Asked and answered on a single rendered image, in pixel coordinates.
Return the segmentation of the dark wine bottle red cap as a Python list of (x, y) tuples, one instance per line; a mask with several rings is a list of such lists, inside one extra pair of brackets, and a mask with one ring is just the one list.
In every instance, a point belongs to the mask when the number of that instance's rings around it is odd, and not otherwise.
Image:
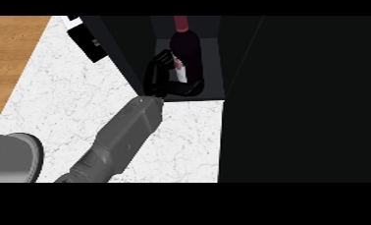
[(177, 79), (194, 87), (189, 95), (196, 96), (205, 87), (200, 38), (190, 30), (187, 16), (175, 16), (174, 24), (175, 33), (169, 40), (169, 48)]

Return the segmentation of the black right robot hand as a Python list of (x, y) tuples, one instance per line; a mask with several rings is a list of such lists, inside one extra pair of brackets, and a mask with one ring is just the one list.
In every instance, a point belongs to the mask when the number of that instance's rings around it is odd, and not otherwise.
[(169, 79), (169, 72), (175, 69), (172, 53), (164, 49), (150, 59), (143, 79), (143, 91), (146, 96), (164, 98), (168, 94), (177, 96), (196, 96), (205, 88), (205, 80), (181, 83)]

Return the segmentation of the black flat appliance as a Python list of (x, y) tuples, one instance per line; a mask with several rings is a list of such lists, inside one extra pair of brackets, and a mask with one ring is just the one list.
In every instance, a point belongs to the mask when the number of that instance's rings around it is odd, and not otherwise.
[(66, 17), (66, 33), (91, 62), (100, 61), (108, 56), (108, 53), (78, 16)]

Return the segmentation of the dark grey cabinet door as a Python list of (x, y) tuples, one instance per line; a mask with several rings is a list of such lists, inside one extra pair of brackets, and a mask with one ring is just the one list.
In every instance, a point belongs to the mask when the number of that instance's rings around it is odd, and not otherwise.
[(224, 112), (224, 182), (371, 181), (371, 17), (267, 17)]

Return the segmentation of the dark grey open cabinet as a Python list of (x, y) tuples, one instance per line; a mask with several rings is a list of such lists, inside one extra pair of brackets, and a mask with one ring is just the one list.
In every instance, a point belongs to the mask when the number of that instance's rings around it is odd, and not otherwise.
[[(200, 37), (205, 89), (194, 97), (168, 95), (166, 102), (224, 100), (256, 35), (262, 16), (190, 16), (190, 30)], [(137, 94), (143, 94), (144, 68), (169, 48), (175, 33), (172, 16), (83, 16)]]

